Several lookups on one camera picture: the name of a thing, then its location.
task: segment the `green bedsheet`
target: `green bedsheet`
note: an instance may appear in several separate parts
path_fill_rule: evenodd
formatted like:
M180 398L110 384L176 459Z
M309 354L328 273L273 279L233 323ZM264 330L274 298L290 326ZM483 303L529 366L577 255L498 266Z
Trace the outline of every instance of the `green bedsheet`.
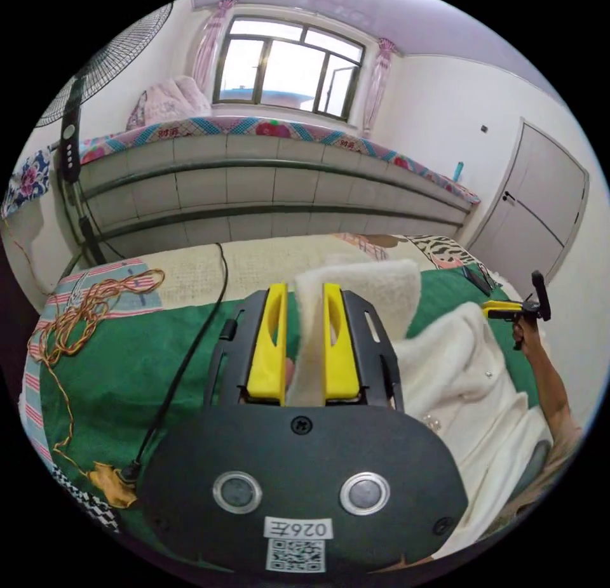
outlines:
M492 298L506 300L506 295L496 290ZM436 318L464 302L485 300L486 297L459 270L424 271L421 301L406 337L416 336ZM233 315L238 304L238 300L222 303L184 374L157 442L167 429L190 417L200 407L214 345L224 321ZM75 418L74 439L66 450L68 456L86 471L93 469L94 461L122 468L133 460L169 383L211 310L212 305L186 307L102 321L77 356L60 360L55 372L70 397ZM492 321L491 327L517 390L528 393L531 406L537 404L529 364L512 348L511 324ZM288 356L294 359L298 348L297 305L294 294L290 294ZM63 397L46 368L41 369L40 392L46 437L52 447L65 438L69 419ZM149 447L148 456L155 444L153 442ZM70 463L58 455L54 454L54 457L77 488L100 495ZM125 528L134 537L169 555L148 530L137 504L120 513Z

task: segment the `ceiling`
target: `ceiling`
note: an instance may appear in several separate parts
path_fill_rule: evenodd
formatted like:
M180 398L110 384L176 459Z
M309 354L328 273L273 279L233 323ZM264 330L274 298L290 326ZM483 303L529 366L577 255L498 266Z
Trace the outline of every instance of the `ceiling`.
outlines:
M218 0L193 0L195 7ZM563 103L546 78L490 28L441 0L239 0L304 8L385 37L406 55L448 55L494 65Z

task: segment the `window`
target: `window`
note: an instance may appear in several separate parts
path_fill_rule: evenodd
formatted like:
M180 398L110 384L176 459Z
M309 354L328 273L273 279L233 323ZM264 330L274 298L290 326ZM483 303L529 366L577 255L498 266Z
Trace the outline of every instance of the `window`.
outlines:
M288 107L346 121L364 51L319 27L236 17L220 53L213 101Z

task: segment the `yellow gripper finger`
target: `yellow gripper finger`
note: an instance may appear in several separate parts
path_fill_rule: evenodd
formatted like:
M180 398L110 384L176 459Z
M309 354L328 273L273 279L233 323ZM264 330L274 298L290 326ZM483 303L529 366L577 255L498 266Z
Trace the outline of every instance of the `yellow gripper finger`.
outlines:
M288 286L276 283L269 288L257 335L252 367L246 389L253 399L284 405L286 393L286 336ZM277 331L276 341L273 335Z
M360 393L356 358L341 288L325 283L322 384L326 401L354 399Z
M483 310L483 315L487 317L489 316L489 311L521 311L521 303L511 300L488 300L481 305L481 309Z

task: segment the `window frame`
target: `window frame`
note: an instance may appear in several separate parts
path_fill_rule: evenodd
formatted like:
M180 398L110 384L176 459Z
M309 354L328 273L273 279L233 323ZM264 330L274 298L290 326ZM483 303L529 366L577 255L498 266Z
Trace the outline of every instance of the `window frame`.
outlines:
M291 40L289 38L284 37L273 37L273 36L262 36L260 34L232 34L231 29L233 28L233 24L238 20L260 20L265 21L267 23L277 23L279 25L292 25L294 27L300 27L301 36L299 40ZM340 39L342 42L346 42L348 44L352 44L353 46L357 46L361 49L360 60L357 61L355 59L350 59L344 55L340 55L335 51L328 50L326 48L322 48L321 46L315 46L313 44L308 44L305 42L305 37L307 36L308 30L317 31L321 34L326 34L331 37L336 37ZM229 51L229 45L231 44L231 40L252 40L255 42L263 42L261 48L261 54L259 56L259 64L256 72L256 79L254 82L254 88L252 90L252 99L244 100L244 99L220 99L220 84L222 82L222 75L224 73L224 65L227 58L227 53ZM289 107L287 105L268 105L262 104L262 85L264 82L265 74L267 71L267 62L269 60L269 54L271 52L271 47L274 41L285 42L288 44L296 44L298 46L304 46L306 48L311 48L312 50L318 50L325 54L324 61L322 62L322 67L320 69L320 78L318 80L318 87L316 89L316 95L313 101L313 109L309 110L300 110L298 108ZM274 107L285 109L290 112L300 112L301 114L313 114L315 116L324 116L326 118L331 118L336 121L347 123L349 121L349 116L351 114L354 97L356 95L356 89L358 88L358 82L360 80L360 74L362 72L362 65L365 61L365 57L367 54L366 45L348 38L342 35L339 32L332 31L330 29L325 29L324 27L319 27L317 25L313 25L312 23L298 21L298 20L290 20L290 19L282 19L280 17L268 17L266 15L235 15L227 28L226 33L224 34L224 39L222 42L222 46L220 48L218 63L216 65L216 76L214 78L214 88L212 94L212 105L220 105L220 104L233 104L233 105L258 105L260 107ZM321 111L320 101L322 99L322 89L324 86L324 80L326 78L326 73L328 70L328 64L331 56L338 57L343 59L346 63L352 63L354 65L354 71L352 72L351 79L349 81L348 90L345 95L345 101L343 103L343 110L340 116L336 116L334 114L328 114L326 112Z

